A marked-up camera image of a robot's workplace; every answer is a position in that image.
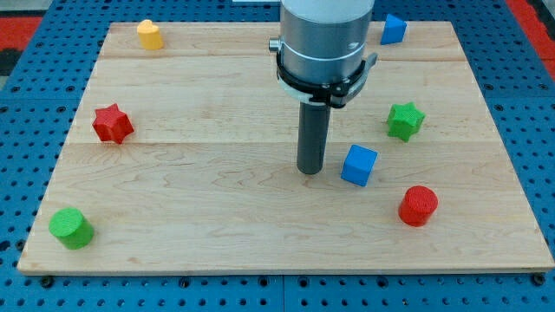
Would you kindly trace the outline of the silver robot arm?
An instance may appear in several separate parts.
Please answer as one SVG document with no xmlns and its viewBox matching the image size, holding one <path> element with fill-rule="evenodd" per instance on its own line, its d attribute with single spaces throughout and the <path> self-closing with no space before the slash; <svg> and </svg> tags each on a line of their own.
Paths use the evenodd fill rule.
<svg viewBox="0 0 555 312">
<path fill-rule="evenodd" d="M 283 0 L 277 64 L 300 81 L 336 83 L 361 67 L 373 0 Z"/>
</svg>

